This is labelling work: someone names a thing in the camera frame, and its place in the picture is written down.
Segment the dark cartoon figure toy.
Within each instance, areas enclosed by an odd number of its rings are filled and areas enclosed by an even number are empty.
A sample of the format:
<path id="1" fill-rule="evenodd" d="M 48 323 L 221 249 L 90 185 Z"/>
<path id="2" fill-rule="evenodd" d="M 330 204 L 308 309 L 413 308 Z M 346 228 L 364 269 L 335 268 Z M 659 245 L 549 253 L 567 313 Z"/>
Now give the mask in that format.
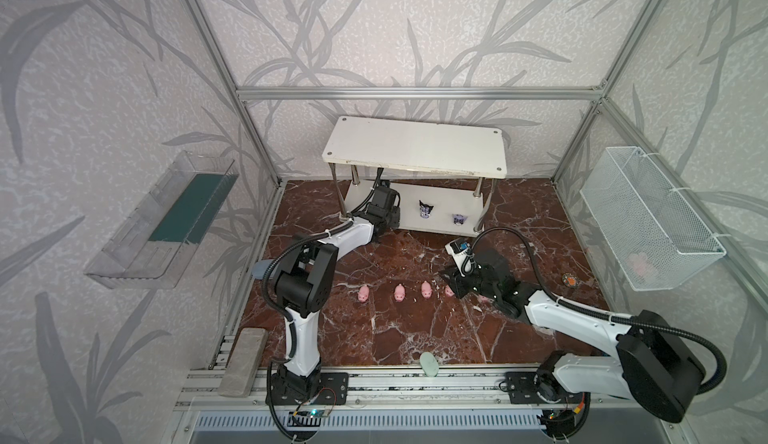
<path id="1" fill-rule="evenodd" d="M 434 210 L 434 206 L 428 203 L 423 202 L 420 200 L 419 202 L 419 215 L 423 219 L 430 218 L 432 211 Z"/>

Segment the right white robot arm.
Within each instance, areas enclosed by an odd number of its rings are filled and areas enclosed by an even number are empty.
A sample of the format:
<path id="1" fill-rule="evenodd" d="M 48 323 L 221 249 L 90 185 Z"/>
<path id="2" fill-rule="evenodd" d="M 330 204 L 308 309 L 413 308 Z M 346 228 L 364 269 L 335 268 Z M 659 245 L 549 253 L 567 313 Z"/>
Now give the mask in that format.
<path id="1" fill-rule="evenodd" d="M 540 285 L 515 278 L 498 252 L 472 254 L 462 239 L 447 244 L 446 251 L 454 263 L 442 276 L 456 297 L 484 297 L 511 319 L 599 350 L 597 356 L 553 352 L 532 379 L 539 399 L 561 403 L 577 395 L 603 394 L 632 400 L 663 421 L 682 421 L 705 370 L 680 336 L 665 332 L 661 316 L 644 311 L 632 323 L 628 315 L 550 297 Z"/>

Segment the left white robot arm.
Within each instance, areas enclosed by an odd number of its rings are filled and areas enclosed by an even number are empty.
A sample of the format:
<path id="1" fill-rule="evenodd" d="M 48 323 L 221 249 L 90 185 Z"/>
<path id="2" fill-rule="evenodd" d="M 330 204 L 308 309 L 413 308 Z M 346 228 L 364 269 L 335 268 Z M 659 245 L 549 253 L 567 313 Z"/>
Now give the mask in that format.
<path id="1" fill-rule="evenodd" d="M 298 235 L 261 278 L 265 302 L 284 319 L 286 352 L 271 362 L 267 376 L 269 405 L 301 404 L 321 393 L 322 358 L 319 317 L 328 301 L 339 259 L 370 244 L 399 225 L 400 194 L 380 179 L 342 224 Z"/>

